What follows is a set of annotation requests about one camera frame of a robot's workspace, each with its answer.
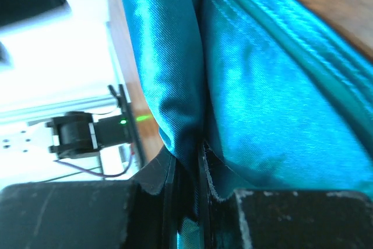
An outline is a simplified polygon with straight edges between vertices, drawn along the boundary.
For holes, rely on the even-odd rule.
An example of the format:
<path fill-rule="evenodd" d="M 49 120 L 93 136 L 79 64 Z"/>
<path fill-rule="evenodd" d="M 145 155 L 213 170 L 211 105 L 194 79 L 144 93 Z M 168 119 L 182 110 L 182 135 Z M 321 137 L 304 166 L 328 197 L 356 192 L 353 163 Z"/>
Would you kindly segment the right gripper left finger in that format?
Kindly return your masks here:
<path fill-rule="evenodd" d="M 176 169 L 161 152 L 124 181 L 10 185 L 1 191 L 1 247 L 175 248 Z"/>

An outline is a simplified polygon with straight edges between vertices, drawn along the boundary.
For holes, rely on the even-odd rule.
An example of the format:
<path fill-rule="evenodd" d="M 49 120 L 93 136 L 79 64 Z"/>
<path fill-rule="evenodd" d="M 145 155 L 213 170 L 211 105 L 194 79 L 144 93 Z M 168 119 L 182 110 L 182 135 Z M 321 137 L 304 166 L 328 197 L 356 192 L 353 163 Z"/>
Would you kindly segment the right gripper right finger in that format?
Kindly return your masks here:
<path fill-rule="evenodd" d="M 372 202 L 347 190 L 251 189 L 203 145 L 202 248 L 371 248 Z"/>

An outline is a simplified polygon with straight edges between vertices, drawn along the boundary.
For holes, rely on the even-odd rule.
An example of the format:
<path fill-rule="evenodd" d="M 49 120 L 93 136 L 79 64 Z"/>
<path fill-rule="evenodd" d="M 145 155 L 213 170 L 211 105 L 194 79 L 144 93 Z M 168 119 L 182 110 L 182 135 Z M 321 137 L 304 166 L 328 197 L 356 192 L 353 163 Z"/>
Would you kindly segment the teal cloth napkin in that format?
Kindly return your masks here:
<path fill-rule="evenodd" d="M 202 248 L 203 145 L 251 189 L 372 202 L 372 0 L 122 1 L 178 164 L 178 248 Z"/>

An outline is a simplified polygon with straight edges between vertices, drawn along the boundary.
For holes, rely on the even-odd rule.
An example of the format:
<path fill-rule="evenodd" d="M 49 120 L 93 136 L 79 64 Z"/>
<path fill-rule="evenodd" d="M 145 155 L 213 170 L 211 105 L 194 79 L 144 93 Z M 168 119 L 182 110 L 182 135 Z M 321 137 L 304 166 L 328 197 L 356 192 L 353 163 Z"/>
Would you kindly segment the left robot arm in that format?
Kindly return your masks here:
<path fill-rule="evenodd" d="M 1 158 L 97 156 L 131 139 L 108 0 L 1 0 Z"/>

